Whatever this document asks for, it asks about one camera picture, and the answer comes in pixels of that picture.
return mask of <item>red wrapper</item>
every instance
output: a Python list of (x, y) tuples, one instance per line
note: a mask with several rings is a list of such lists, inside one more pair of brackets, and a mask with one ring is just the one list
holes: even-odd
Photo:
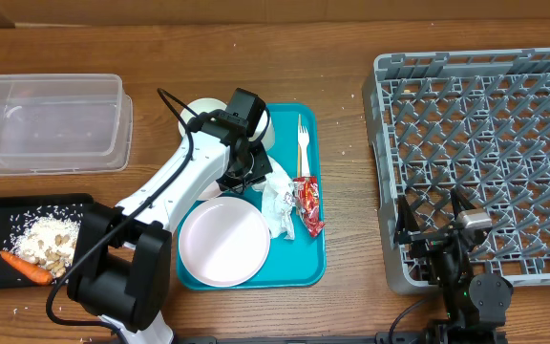
[(324, 228), (320, 221), (320, 189), (316, 177), (294, 179), (294, 198), (309, 234), (315, 238)]

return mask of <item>orange carrot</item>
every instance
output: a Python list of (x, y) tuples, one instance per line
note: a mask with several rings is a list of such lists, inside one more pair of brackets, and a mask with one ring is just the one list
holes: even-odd
[(0, 254), (1, 258), (3, 258), (8, 264), (38, 285), (45, 286), (53, 282), (54, 277), (48, 270), (31, 264), (9, 252), (1, 251)]

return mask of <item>gray dish rack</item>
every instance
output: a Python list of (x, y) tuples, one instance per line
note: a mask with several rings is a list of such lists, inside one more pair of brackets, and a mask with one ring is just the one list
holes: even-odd
[(382, 54), (362, 94), (390, 288), (434, 287), (393, 242), (397, 196), (433, 230), (453, 218), (456, 185), (494, 219), (471, 254), (476, 272), (550, 285), (550, 48)]

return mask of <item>white fork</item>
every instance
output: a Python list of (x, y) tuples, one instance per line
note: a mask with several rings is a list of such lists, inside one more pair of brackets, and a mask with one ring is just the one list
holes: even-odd
[(298, 144), (301, 146), (301, 153), (303, 155), (301, 163), (301, 176), (309, 177), (311, 176), (311, 171), (309, 171), (309, 159), (307, 157), (307, 146), (309, 146), (309, 132), (305, 126), (302, 126), (298, 129)]

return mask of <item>blue tray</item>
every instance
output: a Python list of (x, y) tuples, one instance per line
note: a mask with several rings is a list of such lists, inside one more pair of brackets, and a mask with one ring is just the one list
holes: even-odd
[[(317, 177), (320, 184), (320, 200), (322, 200), (322, 177), (320, 173), (320, 148), (317, 141), (317, 123), (315, 115), (305, 105), (297, 103), (268, 104), (271, 120), (275, 129), (275, 145), (267, 152), (287, 172), (290, 178), (296, 176), (298, 159), (298, 116), (302, 116), (303, 125), (310, 135), (307, 149), (311, 174)], [(224, 194), (222, 197), (238, 197)], [(257, 208), (262, 208), (263, 194), (251, 188), (240, 197)], [(188, 213), (192, 212), (201, 202), (196, 202)], [(320, 202), (320, 218), (324, 220), (324, 203)], [(239, 286), (230, 289), (256, 289), (275, 287), (310, 286), (322, 278), (326, 271), (326, 239), (325, 231), (317, 238), (311, 238), (302, 220), (292, 210), (292, 222), (296, 238), (285, 240), (285, 234), (271, 240), (270, 251), (263, 268), (254, 277)], [(207, 286), (196, 280), (184, 267), (178, 251), (178, 278), (191, 290), (220, 290)]]

